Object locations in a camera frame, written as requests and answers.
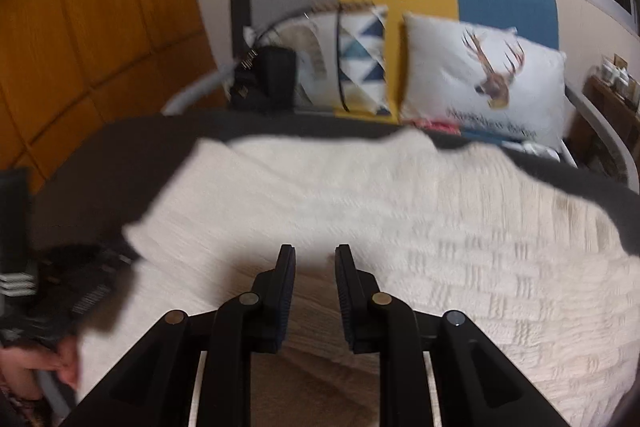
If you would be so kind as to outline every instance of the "black bag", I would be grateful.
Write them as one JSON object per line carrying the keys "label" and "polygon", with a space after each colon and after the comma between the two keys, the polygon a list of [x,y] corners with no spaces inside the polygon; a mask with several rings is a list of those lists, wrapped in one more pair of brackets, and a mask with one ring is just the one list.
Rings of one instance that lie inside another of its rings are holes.
{"label": "black bag", "polygon": [[251,50],[238,65],[229,90],[232,109],[257,112],[293,109],[298,63],[296,52],[280,46]]}

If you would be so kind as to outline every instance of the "deer illustration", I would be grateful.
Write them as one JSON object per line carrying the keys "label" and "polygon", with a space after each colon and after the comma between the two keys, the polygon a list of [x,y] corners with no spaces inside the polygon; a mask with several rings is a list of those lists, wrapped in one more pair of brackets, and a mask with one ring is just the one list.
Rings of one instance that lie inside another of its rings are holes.
{"label": "deer illustration", "polygon": [[525,55],[520,43],[518,43],[519,50],[515,50],[506,43],[517,65],[513,63],[509,54],[506,54],[509,66],[505,64],[505,67],[508,70],[506,73],[497,73],[489,63],[489,59],[486,58],[484,51],[482,51],[482,40],[475,33],[467,31],[462,40],[469,52],[478,59],[486,75],[486,80],[476,86],[476,93],[487,94],[491,98],[489,107],[492,109],[507,107],[509,105],[509,87],[513,84],[516,75],[520,74],[524,67]]}

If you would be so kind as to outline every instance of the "white blanket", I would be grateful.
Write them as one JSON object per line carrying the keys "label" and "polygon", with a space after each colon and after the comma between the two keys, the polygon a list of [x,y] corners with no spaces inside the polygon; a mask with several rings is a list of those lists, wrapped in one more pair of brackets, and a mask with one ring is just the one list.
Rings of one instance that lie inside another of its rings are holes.
{"label": "white blanket", "polygon": [[282,243],[296,285],[283,354],[256,357],[256,425],[376,423],[375,358],[342,336],[340,243],[414,309],[464,311],[574,427],[605,425],[636,375],[640,260],[597,206],[491,146],[439,152],[415,130],[203,140],[126,236],[146,261],[84,328],[81,394],[165,311],[246,291]]}

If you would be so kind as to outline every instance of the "brown wooden wall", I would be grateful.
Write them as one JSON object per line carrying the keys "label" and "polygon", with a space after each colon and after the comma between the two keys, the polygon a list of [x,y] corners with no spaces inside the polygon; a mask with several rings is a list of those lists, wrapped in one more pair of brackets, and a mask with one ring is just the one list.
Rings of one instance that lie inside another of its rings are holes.
{"label": "brown wooden wall", "polygon": [[0,168],[30,167],[36,191],[105,123],[214,67],[196,0],[0,0]]}

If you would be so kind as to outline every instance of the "white pillow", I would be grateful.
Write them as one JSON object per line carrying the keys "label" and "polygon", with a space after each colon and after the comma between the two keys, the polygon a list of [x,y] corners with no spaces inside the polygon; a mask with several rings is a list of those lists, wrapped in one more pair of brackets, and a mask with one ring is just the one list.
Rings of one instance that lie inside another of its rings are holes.
{"label": "white pillow", "polygon": [[406,13],[401,118],[481,128],[560,150],[564,53],[513,30]]}
{"label": "white pillow", "polygon": [[383,58],[386,13],[386,6],[340,13],[339,74],[335,11],[288,20],[270,32],[262,44],[269,41],[298,54],[296,107],[389,114]]}

